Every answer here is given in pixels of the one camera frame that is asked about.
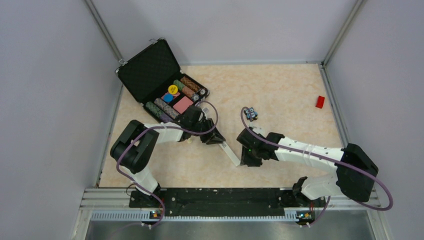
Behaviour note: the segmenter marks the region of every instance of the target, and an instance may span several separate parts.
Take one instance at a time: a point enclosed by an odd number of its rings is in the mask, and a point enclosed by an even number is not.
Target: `blue dice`
[[[253,107],[244,110],[244,114],[246,114],[247,120],[254,121],[258,119],[258,113],[255,112]]]

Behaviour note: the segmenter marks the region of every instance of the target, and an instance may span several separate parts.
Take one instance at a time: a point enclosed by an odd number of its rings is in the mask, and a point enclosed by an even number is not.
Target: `case lid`
[[[116,70],[118,78],[139,103],[144,103],[156,88],[180,71],[164,38],[148,46]]]

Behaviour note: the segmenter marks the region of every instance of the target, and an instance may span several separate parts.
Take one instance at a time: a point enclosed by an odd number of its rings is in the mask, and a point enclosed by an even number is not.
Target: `open case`
[[[131,58],[115,73],[134,99],[158,122],[171,122],[210,93],[183,73],[164,38]],[[178,90],[174,89],[177,92],[171,94],[169,88],[173,85]]]

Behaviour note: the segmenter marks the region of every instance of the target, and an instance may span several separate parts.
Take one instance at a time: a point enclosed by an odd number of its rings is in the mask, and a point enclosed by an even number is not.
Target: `blue disc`
[[[172,94],[170,94],[170,93],[168,93],[168,94],[166,94],[165,96],[163,96],[163,100],[164,100],[166,103],[171,102],[171,101],[172,101],[172,99],[174,99],[174,96],[172,96]]]

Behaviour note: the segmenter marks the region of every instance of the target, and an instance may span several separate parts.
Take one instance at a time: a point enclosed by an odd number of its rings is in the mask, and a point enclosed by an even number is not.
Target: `beige tabletop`
[[[242,146],[236,138],[243,130],[240,111],[244,106],[254,107],[258,120],[253,124],[265,132],[319,146],[342,146],[316,64],[183,66],[182,70],[210,89],[207,100],[218,110],[217,128],[239,158]],[[315,107],[318,96],[325,97],[322,109]],[[124,89],[110,145],[133,119],[157,123]],[[261,167],[236,167],[218,145],[192,139],[191,143],[156,145],[148,166],[161,187],[291,187],[300,177],[324,174],[275,160],[264,160]],[[116,161],[108,155],[99,186],[127,187],[130,183],[116,171]]]

